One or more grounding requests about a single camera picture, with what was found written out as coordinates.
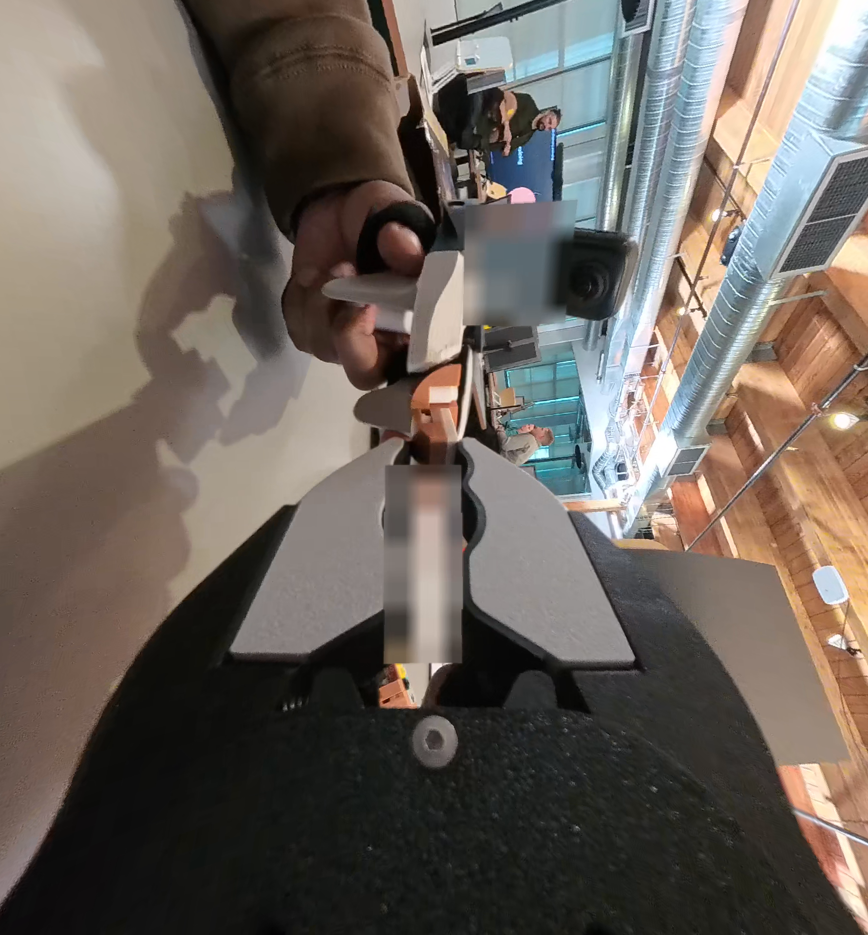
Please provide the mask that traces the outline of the black board with tan rim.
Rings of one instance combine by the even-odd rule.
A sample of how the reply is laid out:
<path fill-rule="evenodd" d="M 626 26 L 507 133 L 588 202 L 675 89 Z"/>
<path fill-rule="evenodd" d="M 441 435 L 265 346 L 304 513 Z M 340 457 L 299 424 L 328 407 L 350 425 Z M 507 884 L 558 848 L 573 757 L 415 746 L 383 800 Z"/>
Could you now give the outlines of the black board with tan rim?
<path fill-rule="evenodd" d="M 621 540 L 697 627 L 744 697 L 777 766 L 836 764 L 849 747 L 774 566 Z"/>

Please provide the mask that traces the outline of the person's left hand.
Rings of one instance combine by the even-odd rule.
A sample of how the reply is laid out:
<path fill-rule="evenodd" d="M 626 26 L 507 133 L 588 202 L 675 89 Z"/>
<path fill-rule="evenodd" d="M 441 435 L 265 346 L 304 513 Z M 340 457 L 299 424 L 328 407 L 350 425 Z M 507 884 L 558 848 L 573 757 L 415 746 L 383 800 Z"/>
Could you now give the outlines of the person's left hand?
<path fill-rule="evenodd" d="M 371 214 L 392 204 L 413 202 L 394 184 L 368 181 L 320 193 L 298 217 L 291 273 L 282 299 L 288 335 L 301 352 L 341 366 L 361 391 L 383 384 L 409 338 L 378 331 L 375 306 L 332 300 L 323 294 L 323 285 L 358 273 L 358 238 Z"/>

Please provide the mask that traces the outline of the small orange brown brick assembly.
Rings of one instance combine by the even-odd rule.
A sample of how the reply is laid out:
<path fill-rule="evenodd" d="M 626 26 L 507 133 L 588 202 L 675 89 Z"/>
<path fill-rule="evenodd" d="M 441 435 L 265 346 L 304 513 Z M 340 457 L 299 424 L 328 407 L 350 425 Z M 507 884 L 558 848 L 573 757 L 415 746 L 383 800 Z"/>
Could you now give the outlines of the small orange brown brick assembly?
<path fill-rule="evenodd" d="M 426 375 L 410 399 L 409 446 L 417 463 L 447 467 L 455 461 L 472 403 L 469 367 L 447 364 Z"/>

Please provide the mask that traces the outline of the colourful brick model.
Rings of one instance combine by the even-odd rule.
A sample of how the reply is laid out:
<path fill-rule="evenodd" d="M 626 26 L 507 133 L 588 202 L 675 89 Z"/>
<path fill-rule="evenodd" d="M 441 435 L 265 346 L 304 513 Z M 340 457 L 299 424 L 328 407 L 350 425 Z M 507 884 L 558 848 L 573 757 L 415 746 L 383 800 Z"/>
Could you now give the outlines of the colourful brick model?
<path fill-rule="evenodd" d="M 384 709 L 416 709 L 418 702 L 401 663 L 388 664 L 378 677 L 378 706 Z"/>

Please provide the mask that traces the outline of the grey desk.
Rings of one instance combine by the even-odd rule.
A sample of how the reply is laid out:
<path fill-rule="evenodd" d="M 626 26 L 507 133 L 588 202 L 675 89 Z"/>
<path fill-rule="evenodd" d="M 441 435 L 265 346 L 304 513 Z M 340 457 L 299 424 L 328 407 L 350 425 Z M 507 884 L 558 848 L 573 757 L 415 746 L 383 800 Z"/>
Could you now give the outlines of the grey desk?
<path fill-rule="evenodd" d="M 177 2 L 0 2 L 0 899 L 172 608 L 367 450 Z"/>

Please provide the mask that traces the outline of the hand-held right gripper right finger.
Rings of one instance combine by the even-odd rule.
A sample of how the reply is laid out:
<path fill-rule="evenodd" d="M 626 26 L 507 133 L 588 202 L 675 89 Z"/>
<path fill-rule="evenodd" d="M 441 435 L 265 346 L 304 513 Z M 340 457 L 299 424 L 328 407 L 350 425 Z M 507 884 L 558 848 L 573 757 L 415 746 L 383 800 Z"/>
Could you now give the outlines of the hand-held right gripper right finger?
<path fill-rule="evenodd" d="M 476 538 L 472 606 L 543 661 L 632 669 L 635 654 L 567 509 L 521 467 L 464 439 Z"/>

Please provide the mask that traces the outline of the dark monitor screen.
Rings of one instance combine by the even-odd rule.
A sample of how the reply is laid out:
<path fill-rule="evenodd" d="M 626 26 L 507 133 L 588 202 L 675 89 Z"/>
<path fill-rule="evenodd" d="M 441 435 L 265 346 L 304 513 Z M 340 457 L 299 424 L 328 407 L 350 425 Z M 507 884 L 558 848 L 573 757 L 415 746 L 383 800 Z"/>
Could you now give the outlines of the dark monitor screen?
<path fill-rule="evenodd" d="M 564 145 L 557 131 L 536 132 L 524 146 L 505 156 L 492 151 L 485 158 L 487 179 L 510 192 L 527 188 L 539 202 L 560 201 L 563 191 Z"/>

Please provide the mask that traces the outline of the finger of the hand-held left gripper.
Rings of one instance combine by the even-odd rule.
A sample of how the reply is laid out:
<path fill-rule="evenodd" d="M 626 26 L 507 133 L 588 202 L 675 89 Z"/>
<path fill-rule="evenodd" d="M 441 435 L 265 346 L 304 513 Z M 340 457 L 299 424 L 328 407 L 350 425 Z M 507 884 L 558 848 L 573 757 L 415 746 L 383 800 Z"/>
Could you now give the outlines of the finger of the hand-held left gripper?
<path fill-rule="evenodd" d="M 355 419 L 380 432 L 411 433 L 413 383 L 394 383 L 360 396 L 354 405 Z"/>
<path fill-rule="evenodd" d="M 431 371 L 447 364 L 469 367 L 473 396 L 473 370 L 478 358 L 465 341 L 464 258 L 459 251 L 428 255 L 416 279 L 392 273 L 338 278 L 323 286 L 328 298 L 377 308 L 381 330 L 407 335 L 406 374 L 388 380 L 413 383 L 415 389 Z"/>

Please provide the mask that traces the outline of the person's left forearm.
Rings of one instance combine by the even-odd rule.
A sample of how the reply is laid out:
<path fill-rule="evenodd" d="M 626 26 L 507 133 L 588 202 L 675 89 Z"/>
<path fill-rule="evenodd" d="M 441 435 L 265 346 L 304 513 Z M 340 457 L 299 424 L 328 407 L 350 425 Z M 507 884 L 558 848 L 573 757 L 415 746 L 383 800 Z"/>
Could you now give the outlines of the person's left forearm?
<path fill-rule="evenodd" d="M 321 195 L 414 189 L 387 46 L 363 1 L 189 1 L 228 82 L 277 227 L 294 240 Z"/>

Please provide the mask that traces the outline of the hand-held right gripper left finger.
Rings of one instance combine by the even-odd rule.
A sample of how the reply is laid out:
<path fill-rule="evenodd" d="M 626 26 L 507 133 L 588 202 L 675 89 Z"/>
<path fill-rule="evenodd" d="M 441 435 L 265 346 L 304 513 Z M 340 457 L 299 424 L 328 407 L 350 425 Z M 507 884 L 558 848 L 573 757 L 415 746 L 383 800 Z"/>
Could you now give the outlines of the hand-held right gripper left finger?
<path fill-rule="evenodd" d="M 243 660 L 297 663 L 382 610 L 386 441 L 302 499 L 230 646 Z"/>

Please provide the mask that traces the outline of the spiral silver ventilation duct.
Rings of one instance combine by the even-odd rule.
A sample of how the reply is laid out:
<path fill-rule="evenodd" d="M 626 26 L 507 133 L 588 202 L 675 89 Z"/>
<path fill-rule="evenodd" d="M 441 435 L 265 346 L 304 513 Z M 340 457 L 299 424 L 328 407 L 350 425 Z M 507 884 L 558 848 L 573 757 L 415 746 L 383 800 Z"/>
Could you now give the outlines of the spiral silver ventilation duct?
<path fill-rule="evenodd" d="M 839 2 L 784 138 L 665 414 L 628 520 L 660 498 L 707 426 L 774 306 L 828 268 L 868 210 L 868 2 Z"/>

